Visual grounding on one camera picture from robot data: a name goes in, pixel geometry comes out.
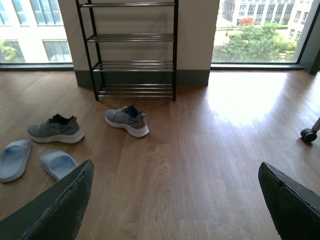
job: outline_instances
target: slide sandal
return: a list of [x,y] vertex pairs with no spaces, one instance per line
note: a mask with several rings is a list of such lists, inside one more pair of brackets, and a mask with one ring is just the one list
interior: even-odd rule
[[78,167],[78,164],[69,154],[60,150],[45,152],[41,155],[40,161],[44,170],[57,181]]
[[25,172],[31,146],[31,140],[23,137],[5,147],[0,155],[0,182],[11,182]]

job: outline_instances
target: caster wheel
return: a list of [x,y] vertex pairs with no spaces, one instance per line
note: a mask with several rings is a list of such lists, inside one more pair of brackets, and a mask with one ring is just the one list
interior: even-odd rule
[[311,143],[312,141],[317,139],[317,132],[312,131],[310,128],[303,129],[300,134],[303,141],[305,141],[306,143]]

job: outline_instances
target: gray baseboard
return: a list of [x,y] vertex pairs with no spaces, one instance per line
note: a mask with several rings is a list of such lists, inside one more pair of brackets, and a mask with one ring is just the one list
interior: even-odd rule
[[[91,87],[91,76],[88,70],[76,70],[75,76],[79,87]],[[177,86],[207,86],[210,70],[177,70]],[[102,84],[102,77],[106,84],[170,84],[171,72],[109,72],[94,73],[97,87]]]

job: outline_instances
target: green tree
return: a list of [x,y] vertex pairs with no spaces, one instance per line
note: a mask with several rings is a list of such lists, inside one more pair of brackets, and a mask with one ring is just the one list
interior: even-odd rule
[[276,22],[249,25],[235,34],[229,43],[214,46],[212,61],[224,63],[270,63],[290,61],[296,42],[285,41],[276,30]]
[[5,59],[10,63],[16,56],[17,50],[6,44],[5,40],[0,40],[0,49],[3,52]]

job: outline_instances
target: white sole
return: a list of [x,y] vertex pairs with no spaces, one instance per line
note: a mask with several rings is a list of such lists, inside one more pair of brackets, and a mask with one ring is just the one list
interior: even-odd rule
[[48,137],[34,137],[29,134],[29,137],[37,142],[37,143],[50,143],[50,142],[61,142],[65,144],[75,144],[79,142],[83,137],[84,133],[81,129],[79,129],[75,134],[73,135],[54,135],[54,136],[48,136]]
[[125,129],[131,136],[134,136],[135,138],[142,138],[149,133],[147,125],[145,125],[143,128],[135,129],[127,124],[112,122],[108,120],[106,116],[104,116],[104,119],[111,127]]

